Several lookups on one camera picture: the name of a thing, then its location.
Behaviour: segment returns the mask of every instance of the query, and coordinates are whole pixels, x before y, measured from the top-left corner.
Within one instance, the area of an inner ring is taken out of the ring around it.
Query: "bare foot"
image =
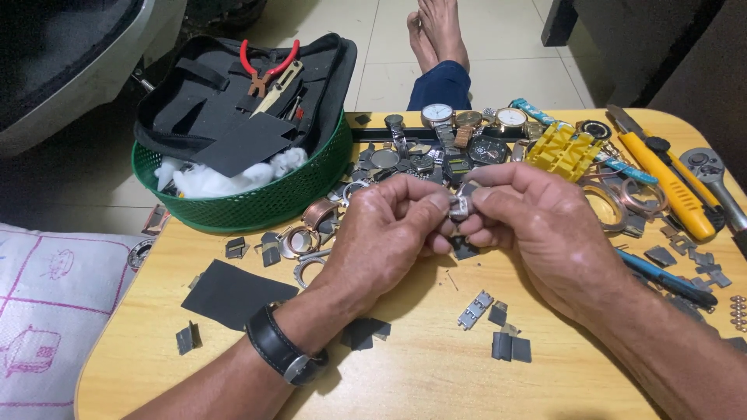
[[[412,12],[407,16],[407,29],[410,31],[410,46],[425,74],[438,64],[438,55],[423,31],[418,12]]]
[[[459,28],[456,0],[418,0],[421,24],[439,61],[453,60],[469,72],[467,47]]]

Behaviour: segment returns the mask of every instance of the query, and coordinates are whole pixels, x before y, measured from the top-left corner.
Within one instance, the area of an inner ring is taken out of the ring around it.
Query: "hand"
[[[323,276],[311,285],[334,283],[362,294],[365,311],[407,274],[418,255],[447,254],[446,236],[456,230],[446,218],[448,190],[410,175],[392,176],[356,191],[342,219]]]
[[[635,282],[599,226],[581,188],[524,163],[473,170],[479,214],[459,226],[478,247],[518,249],[540,295],[581,324],[621,287]]]

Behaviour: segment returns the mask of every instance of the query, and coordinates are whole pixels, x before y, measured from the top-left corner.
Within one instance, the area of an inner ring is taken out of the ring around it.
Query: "table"
[[[672,142],[673,152],[706,146],[690,125],[659,111],[630,110],[644,128]],[[606,121],[603,110],[549,111],[558,119]],[[348,120],[359,127],[354,117]],[[405,113],[406,125],[420,124],[418,113]],[[385,114],[370,114],[382,125]],[[360,145],[356,145],[357,156]],[[741,206],[747,197],[731,175],[726,185]],[[282,231],[286,225],[273,229]],[[654,245],[667,247],[661,220],[649,224],[642,239],[616,235],[614,245],[629,244],[642,255]],[[252,246],[263,232],[247,236]],[[81,373],[75,396],[79,419],[119,419],[204,366],[242,337],[215,321],[182,309],[187,285],[213,259],[224,259],[225,235],[197,232],[172,219],[152,248],[121,306],[109,321]],[[741,335],[732,324],[730,296],[747,295],[747,263],[724,231],[698,251],[711,252],[734,284],[715,290],[718,309],[705,315],[722,336]],[[670,269],[695,276],[695,264],[677,257]],[[274,280],[296,284],[294,262],[284,259],[263,268],[249,253],[232,264]],[[641,390],[609,352],[588,332],[570,324],[540,299],[518,268],[519,261],[490,249],[457,263],[450,256],[416,264],[393,292],[369,314],[392,323],[386,342],[351,353],[329,346],[328,373],[299,389],[280,419],[656,419]],[[447,276],[453,277],[456,287]],[[498,326],[481,318],[465,332],[456,318],[485,289],[509,305],[508,322],[532,342],[533,362],[491,359],[492,333]],[[199,325],[204,346],[179,356],[175,334],[189,320]]]

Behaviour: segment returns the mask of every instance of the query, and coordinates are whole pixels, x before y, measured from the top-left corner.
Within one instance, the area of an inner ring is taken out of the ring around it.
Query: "man's left hand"
[[[404,174],[355,192],[324,275],[309,287],[354,288],[371,307],[402,280],[418,255],[451,251],[446,237],[455,226],[446,218],[448,195],[440,185]]]

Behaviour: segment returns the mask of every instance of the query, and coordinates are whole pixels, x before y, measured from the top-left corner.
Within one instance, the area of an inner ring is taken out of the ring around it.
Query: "black leather watch strap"
[[[329,355],[322,349],[316,357],[310,357],[293,344],[275,322],[273,311],[277,307],[271,303],[252,315],[246,325],[247,335],[257,353],[280,376],[291,385],[305,385],[329,364]]]

